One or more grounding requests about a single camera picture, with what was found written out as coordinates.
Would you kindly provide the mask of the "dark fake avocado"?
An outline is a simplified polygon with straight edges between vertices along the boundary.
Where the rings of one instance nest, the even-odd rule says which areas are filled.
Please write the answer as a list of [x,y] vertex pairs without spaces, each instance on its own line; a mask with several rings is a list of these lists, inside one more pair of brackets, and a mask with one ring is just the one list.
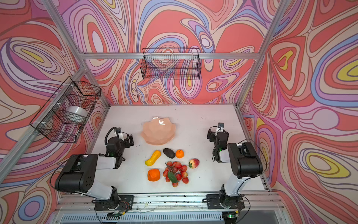
[[171,150],[170,148],[164,148],[163,153],[170,159],[175,158],[175,152]]

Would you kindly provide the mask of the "red yellow fake apple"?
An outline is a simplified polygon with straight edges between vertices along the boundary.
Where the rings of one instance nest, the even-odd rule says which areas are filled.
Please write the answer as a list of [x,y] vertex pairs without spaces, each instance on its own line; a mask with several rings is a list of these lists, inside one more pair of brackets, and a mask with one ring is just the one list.
[[196,158],[191,159],[189,161],[188,167],[191,168],[191,169],[195,169],[195,168],[197,168],[199,166],[199,164],[200,164],[200,161],[198,159],[196,159]]

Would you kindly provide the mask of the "yellow orange fake squash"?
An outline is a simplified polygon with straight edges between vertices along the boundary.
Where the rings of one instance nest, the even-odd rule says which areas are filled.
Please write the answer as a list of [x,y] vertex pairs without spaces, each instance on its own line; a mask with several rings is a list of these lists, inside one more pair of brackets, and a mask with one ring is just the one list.
[[159,150],[156,150],[153,152],[152,156],[150,157],[150,159],[148,159],[147,161],[145,161],[145,165],[146,166],[152,166],[155,164],[155,162],[161,157],[161,152]]

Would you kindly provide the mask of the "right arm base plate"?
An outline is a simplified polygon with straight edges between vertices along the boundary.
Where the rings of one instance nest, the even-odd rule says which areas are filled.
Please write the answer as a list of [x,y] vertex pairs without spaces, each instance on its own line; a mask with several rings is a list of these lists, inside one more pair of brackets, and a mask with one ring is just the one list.
[[203,201],[207,203],[210,210],[236,209],[240,211],[245,208],[242,196],[229,197],[221,194],[207,194]]

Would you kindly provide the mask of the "large fake orange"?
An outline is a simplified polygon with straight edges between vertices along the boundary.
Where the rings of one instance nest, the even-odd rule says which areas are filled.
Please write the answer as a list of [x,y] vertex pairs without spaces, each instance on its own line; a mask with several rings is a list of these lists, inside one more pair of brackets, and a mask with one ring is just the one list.
[[161,177],[161,172],[159,169],[151,169],[147,173],[147,179],[150,182],[156,182],[160,179],[160,177]]

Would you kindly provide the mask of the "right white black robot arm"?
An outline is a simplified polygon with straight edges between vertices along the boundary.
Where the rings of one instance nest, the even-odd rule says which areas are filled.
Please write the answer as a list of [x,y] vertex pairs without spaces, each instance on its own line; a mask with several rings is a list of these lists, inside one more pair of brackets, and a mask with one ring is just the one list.
[[232,174],[222,185],[218,194],[208,194],[204,199],[208,209],[237,209],[244,205],[241,191],[252,179],[263,173],[263,164],[250,142],[229,143],[229,132],[224,130],[224,124],[208,129],[207,139],[214,143],[212,160],[230,163]]

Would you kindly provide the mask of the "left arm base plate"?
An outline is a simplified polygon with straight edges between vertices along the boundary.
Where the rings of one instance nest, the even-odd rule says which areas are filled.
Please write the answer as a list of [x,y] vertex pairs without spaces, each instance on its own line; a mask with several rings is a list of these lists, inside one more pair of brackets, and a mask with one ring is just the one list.
[[122,195],[108,200],[92,200],[95,211],[130,211],[133,206],[134,195]]

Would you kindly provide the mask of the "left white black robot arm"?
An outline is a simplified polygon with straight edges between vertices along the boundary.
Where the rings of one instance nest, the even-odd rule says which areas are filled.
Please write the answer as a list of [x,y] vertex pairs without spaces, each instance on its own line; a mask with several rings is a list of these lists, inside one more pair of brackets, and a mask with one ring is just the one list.
[[96,172],[119,169],[125,161],[125,149],[134,145],[133,135],[123,132],[119,127],[113,127],[106,134],[104,145],[105,154],[72,155],[64,163],[54,189],[91,197],[95,211],[127,211],[130,209],[129,203],[121,200],[116,187],[97,180]]

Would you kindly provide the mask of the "small fake tangerine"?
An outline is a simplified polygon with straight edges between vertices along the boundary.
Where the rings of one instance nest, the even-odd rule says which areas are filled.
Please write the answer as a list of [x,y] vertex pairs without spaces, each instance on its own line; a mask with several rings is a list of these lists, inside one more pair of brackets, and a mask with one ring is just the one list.
[[176,154],[175,154],[175,156],[176,156],[177,158],[183,158],[184,155],[185,155],[185,153],[184,153],[184,151],[183,151],[182,149],[178,149],[178,150],[176,151]]

